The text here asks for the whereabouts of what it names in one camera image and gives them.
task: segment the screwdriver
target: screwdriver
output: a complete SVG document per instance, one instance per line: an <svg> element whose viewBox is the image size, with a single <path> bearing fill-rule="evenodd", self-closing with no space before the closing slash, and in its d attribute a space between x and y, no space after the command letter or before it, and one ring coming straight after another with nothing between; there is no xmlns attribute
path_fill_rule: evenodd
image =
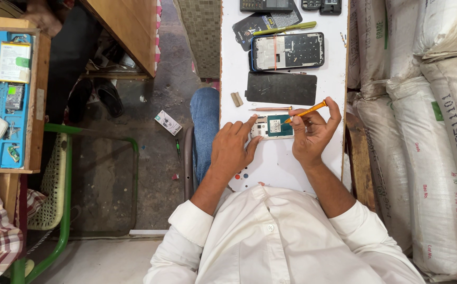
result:
<svg viewBox="0 0 457 284"><path fill-rule="evenodd" d="M321 102L321 103L319 103L319 104L317 104L317 105L312 106L312 107L311 107L310 109L308 109L307 111L305 111L305 112L303 112L303 113L296 114L296 115L302 117L303 115L306 115L306 114L308 114L308 113L310 113L310 112L314 112L315 110L317 110L317 109L319 109L319 108L321 108L321 107L326 107L326 102L325 102L325 100L323 100L323 102ZM285 124L285 123L290 123L290 122L292 122L292 118L293 118L293 116L290 117L290 118L288 118L287 120L285 120L285 122L283 122L283 123L280 124L280 125L283 125L283 124Z"/></svg>
<svg viewBox="0 0 457 284"><path fill-rule="evenodd" d="M180 152L180 142L176 139L176 148L177 148L177 155L180 158L181 161L181 152Z"/></svg>

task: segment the white table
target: white table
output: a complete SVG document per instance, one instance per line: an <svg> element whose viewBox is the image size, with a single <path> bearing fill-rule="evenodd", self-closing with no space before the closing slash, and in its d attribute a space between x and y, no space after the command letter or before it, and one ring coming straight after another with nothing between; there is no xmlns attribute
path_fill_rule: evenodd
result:
<svg viewBox="0 0 457 284"><path fill-rule="evenodd" d="M347 49L340 33L348 33L348 1L343 1L342 13L339 16L320 15L319 11L304 11L300 8L301 1L295 0L303 17L302 22L316 21L314 29L290 30L287 33L323 32L325 35L325 64L319 68L292 69L292 73L306 72L318 77L316 103L331 96L344 114L346 97L346 66ZM239 11L239 1L224 0L222 5L221 23L221 100L220 125L226 122L247 121L254 113L248 109L257 107L282 107L283 105L248 102L244 97L248 78L248 53L236 42L232 25L251 13ZM287 70L273 71L285 73ZM244 104L235 107L231 93L239 92ZM321 108L319 113L325 120L330 117L328 108ZM339 124L334 137L325 148L322 158L332 172L341 178L343 163L344 119ZM232 178L230 187L235 191L250 188L261 181L266 185L285 187L294 190L314 192L300 164L292 154L293 139L263 140L257 147L255 159L241 173L241 179Z"/></svg>

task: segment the man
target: man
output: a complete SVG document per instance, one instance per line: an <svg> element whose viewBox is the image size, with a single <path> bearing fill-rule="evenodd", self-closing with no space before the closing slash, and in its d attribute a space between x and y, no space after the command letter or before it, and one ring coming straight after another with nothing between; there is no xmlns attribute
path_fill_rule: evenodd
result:
<svg viewBox="0 0 457 284"><path fill-rule="evenodd" d="M323 164L321 153L341 121L337 104L330 97L326 103L327 122L314 112L291 123L293 155L318 200L300 189L264 185L227 194L229 180L251 163L262 139L257 136L244 148L257 117L227 123L217 132L219 94L198 90L191 113L200 142L194 154L200 185L170 216L171 227L143 282L424 283L377 215ZM213 133L207 165L205 138ZM199 175L199 167L205 174Z"/></svg>

